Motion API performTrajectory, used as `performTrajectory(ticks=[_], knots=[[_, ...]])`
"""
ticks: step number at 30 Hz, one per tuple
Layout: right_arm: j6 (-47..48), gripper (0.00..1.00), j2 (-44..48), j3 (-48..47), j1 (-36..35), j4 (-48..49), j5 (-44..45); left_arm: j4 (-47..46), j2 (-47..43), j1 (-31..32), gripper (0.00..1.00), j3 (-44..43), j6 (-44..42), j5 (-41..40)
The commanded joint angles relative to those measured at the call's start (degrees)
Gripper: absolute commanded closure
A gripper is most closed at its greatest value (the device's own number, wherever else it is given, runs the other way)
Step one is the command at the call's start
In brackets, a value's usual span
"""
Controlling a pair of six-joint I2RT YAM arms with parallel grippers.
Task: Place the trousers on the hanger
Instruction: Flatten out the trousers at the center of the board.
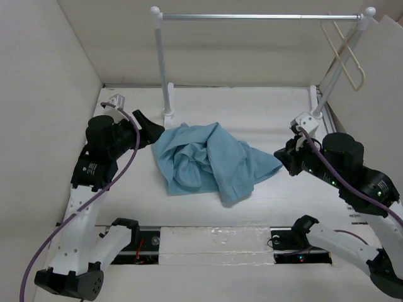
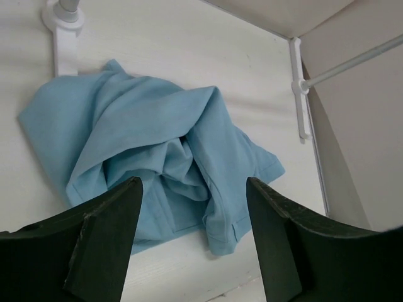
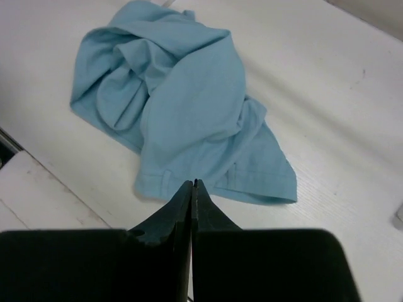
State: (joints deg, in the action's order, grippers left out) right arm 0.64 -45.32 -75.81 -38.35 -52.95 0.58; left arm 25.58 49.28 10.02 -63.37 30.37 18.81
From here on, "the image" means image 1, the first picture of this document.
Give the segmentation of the light blue trousers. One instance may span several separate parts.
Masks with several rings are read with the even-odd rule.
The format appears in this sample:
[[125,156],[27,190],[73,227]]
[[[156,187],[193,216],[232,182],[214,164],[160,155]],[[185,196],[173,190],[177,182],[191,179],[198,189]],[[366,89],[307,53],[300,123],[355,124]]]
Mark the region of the light blue trousers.
[[166,130],[152,153],[173,196],[219,193],[232,206],[282,167],[273,155],[237,140],[220,123]]

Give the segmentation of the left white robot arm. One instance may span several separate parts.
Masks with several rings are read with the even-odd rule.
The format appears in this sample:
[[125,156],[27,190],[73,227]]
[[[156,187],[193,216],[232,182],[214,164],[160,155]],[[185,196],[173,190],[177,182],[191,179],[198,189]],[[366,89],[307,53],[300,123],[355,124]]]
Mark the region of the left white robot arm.
[[138,150],[155,143],[164,127],[140,110],[123,119],[99,115],[88,121],[86,143],[71,178],[70,199],[63,222],[54,232],[60,235],[58,250],[46,269],[37,271],[34,283],[59,296],[94,301],[100,294],[106,268],[124,248],[140,243],[136,220],[117,218],[99,241],[96,220],[107,192],[131,166]]

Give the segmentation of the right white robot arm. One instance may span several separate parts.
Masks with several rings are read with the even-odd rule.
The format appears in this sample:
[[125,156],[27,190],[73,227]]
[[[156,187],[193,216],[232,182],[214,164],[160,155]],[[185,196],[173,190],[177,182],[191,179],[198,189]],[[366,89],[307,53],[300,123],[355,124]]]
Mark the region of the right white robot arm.
[[310,251],[352,264],[382,293],[402,299],[402,203],[392,180],[364,165],[364,146],[345,133],[322,142],[300,131],[275,152],[291,176],[301,172],[338,190],[351,215],[349,226],[328,226],[309,215],[290,227],[273,228],[278,263],[308,260]]

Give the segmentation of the cream plastic hanger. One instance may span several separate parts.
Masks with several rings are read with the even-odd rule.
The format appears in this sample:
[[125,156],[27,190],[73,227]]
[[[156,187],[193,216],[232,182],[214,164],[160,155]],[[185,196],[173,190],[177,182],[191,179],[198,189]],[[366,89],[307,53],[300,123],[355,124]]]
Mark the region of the cream plastic hanger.
[[[326,38],[326,40],[328,41],[331,50],[334,54],[334,59],[335,61],[338,63],[338,67],[341,69],[341,73],[343,73],[350,86],[352,87],[352,89],[355,92],[358,92],[364,85],[365,80],[366,80],[366,75],[365,75],[365,71],[363,70],[363,68],[361,67],[358,59],[356,58],[354,51],[353,51],[353,47],[351,46],[351,44],[349,43],[350,39],[347,38],[346,36],[344,36],[338,26],[338,24],[336,23],[336,21],[331,21],[336,33],[338,34],[341,42],[342,42],[342,48],[340,50],[337,50],[336,47],[333,44],[333,41],[331,40],[329,34],[327,33],[327,30],[324,26],[324,22],[321,21],[321,30]],[[358,71],[358,73],[361,76],[361,80],[360,83],[358,85],[355,84],[353,78],[351,77],[350,73],[347,70],[346,67],[346,63],[349,59],[352,59],[356,70]]]

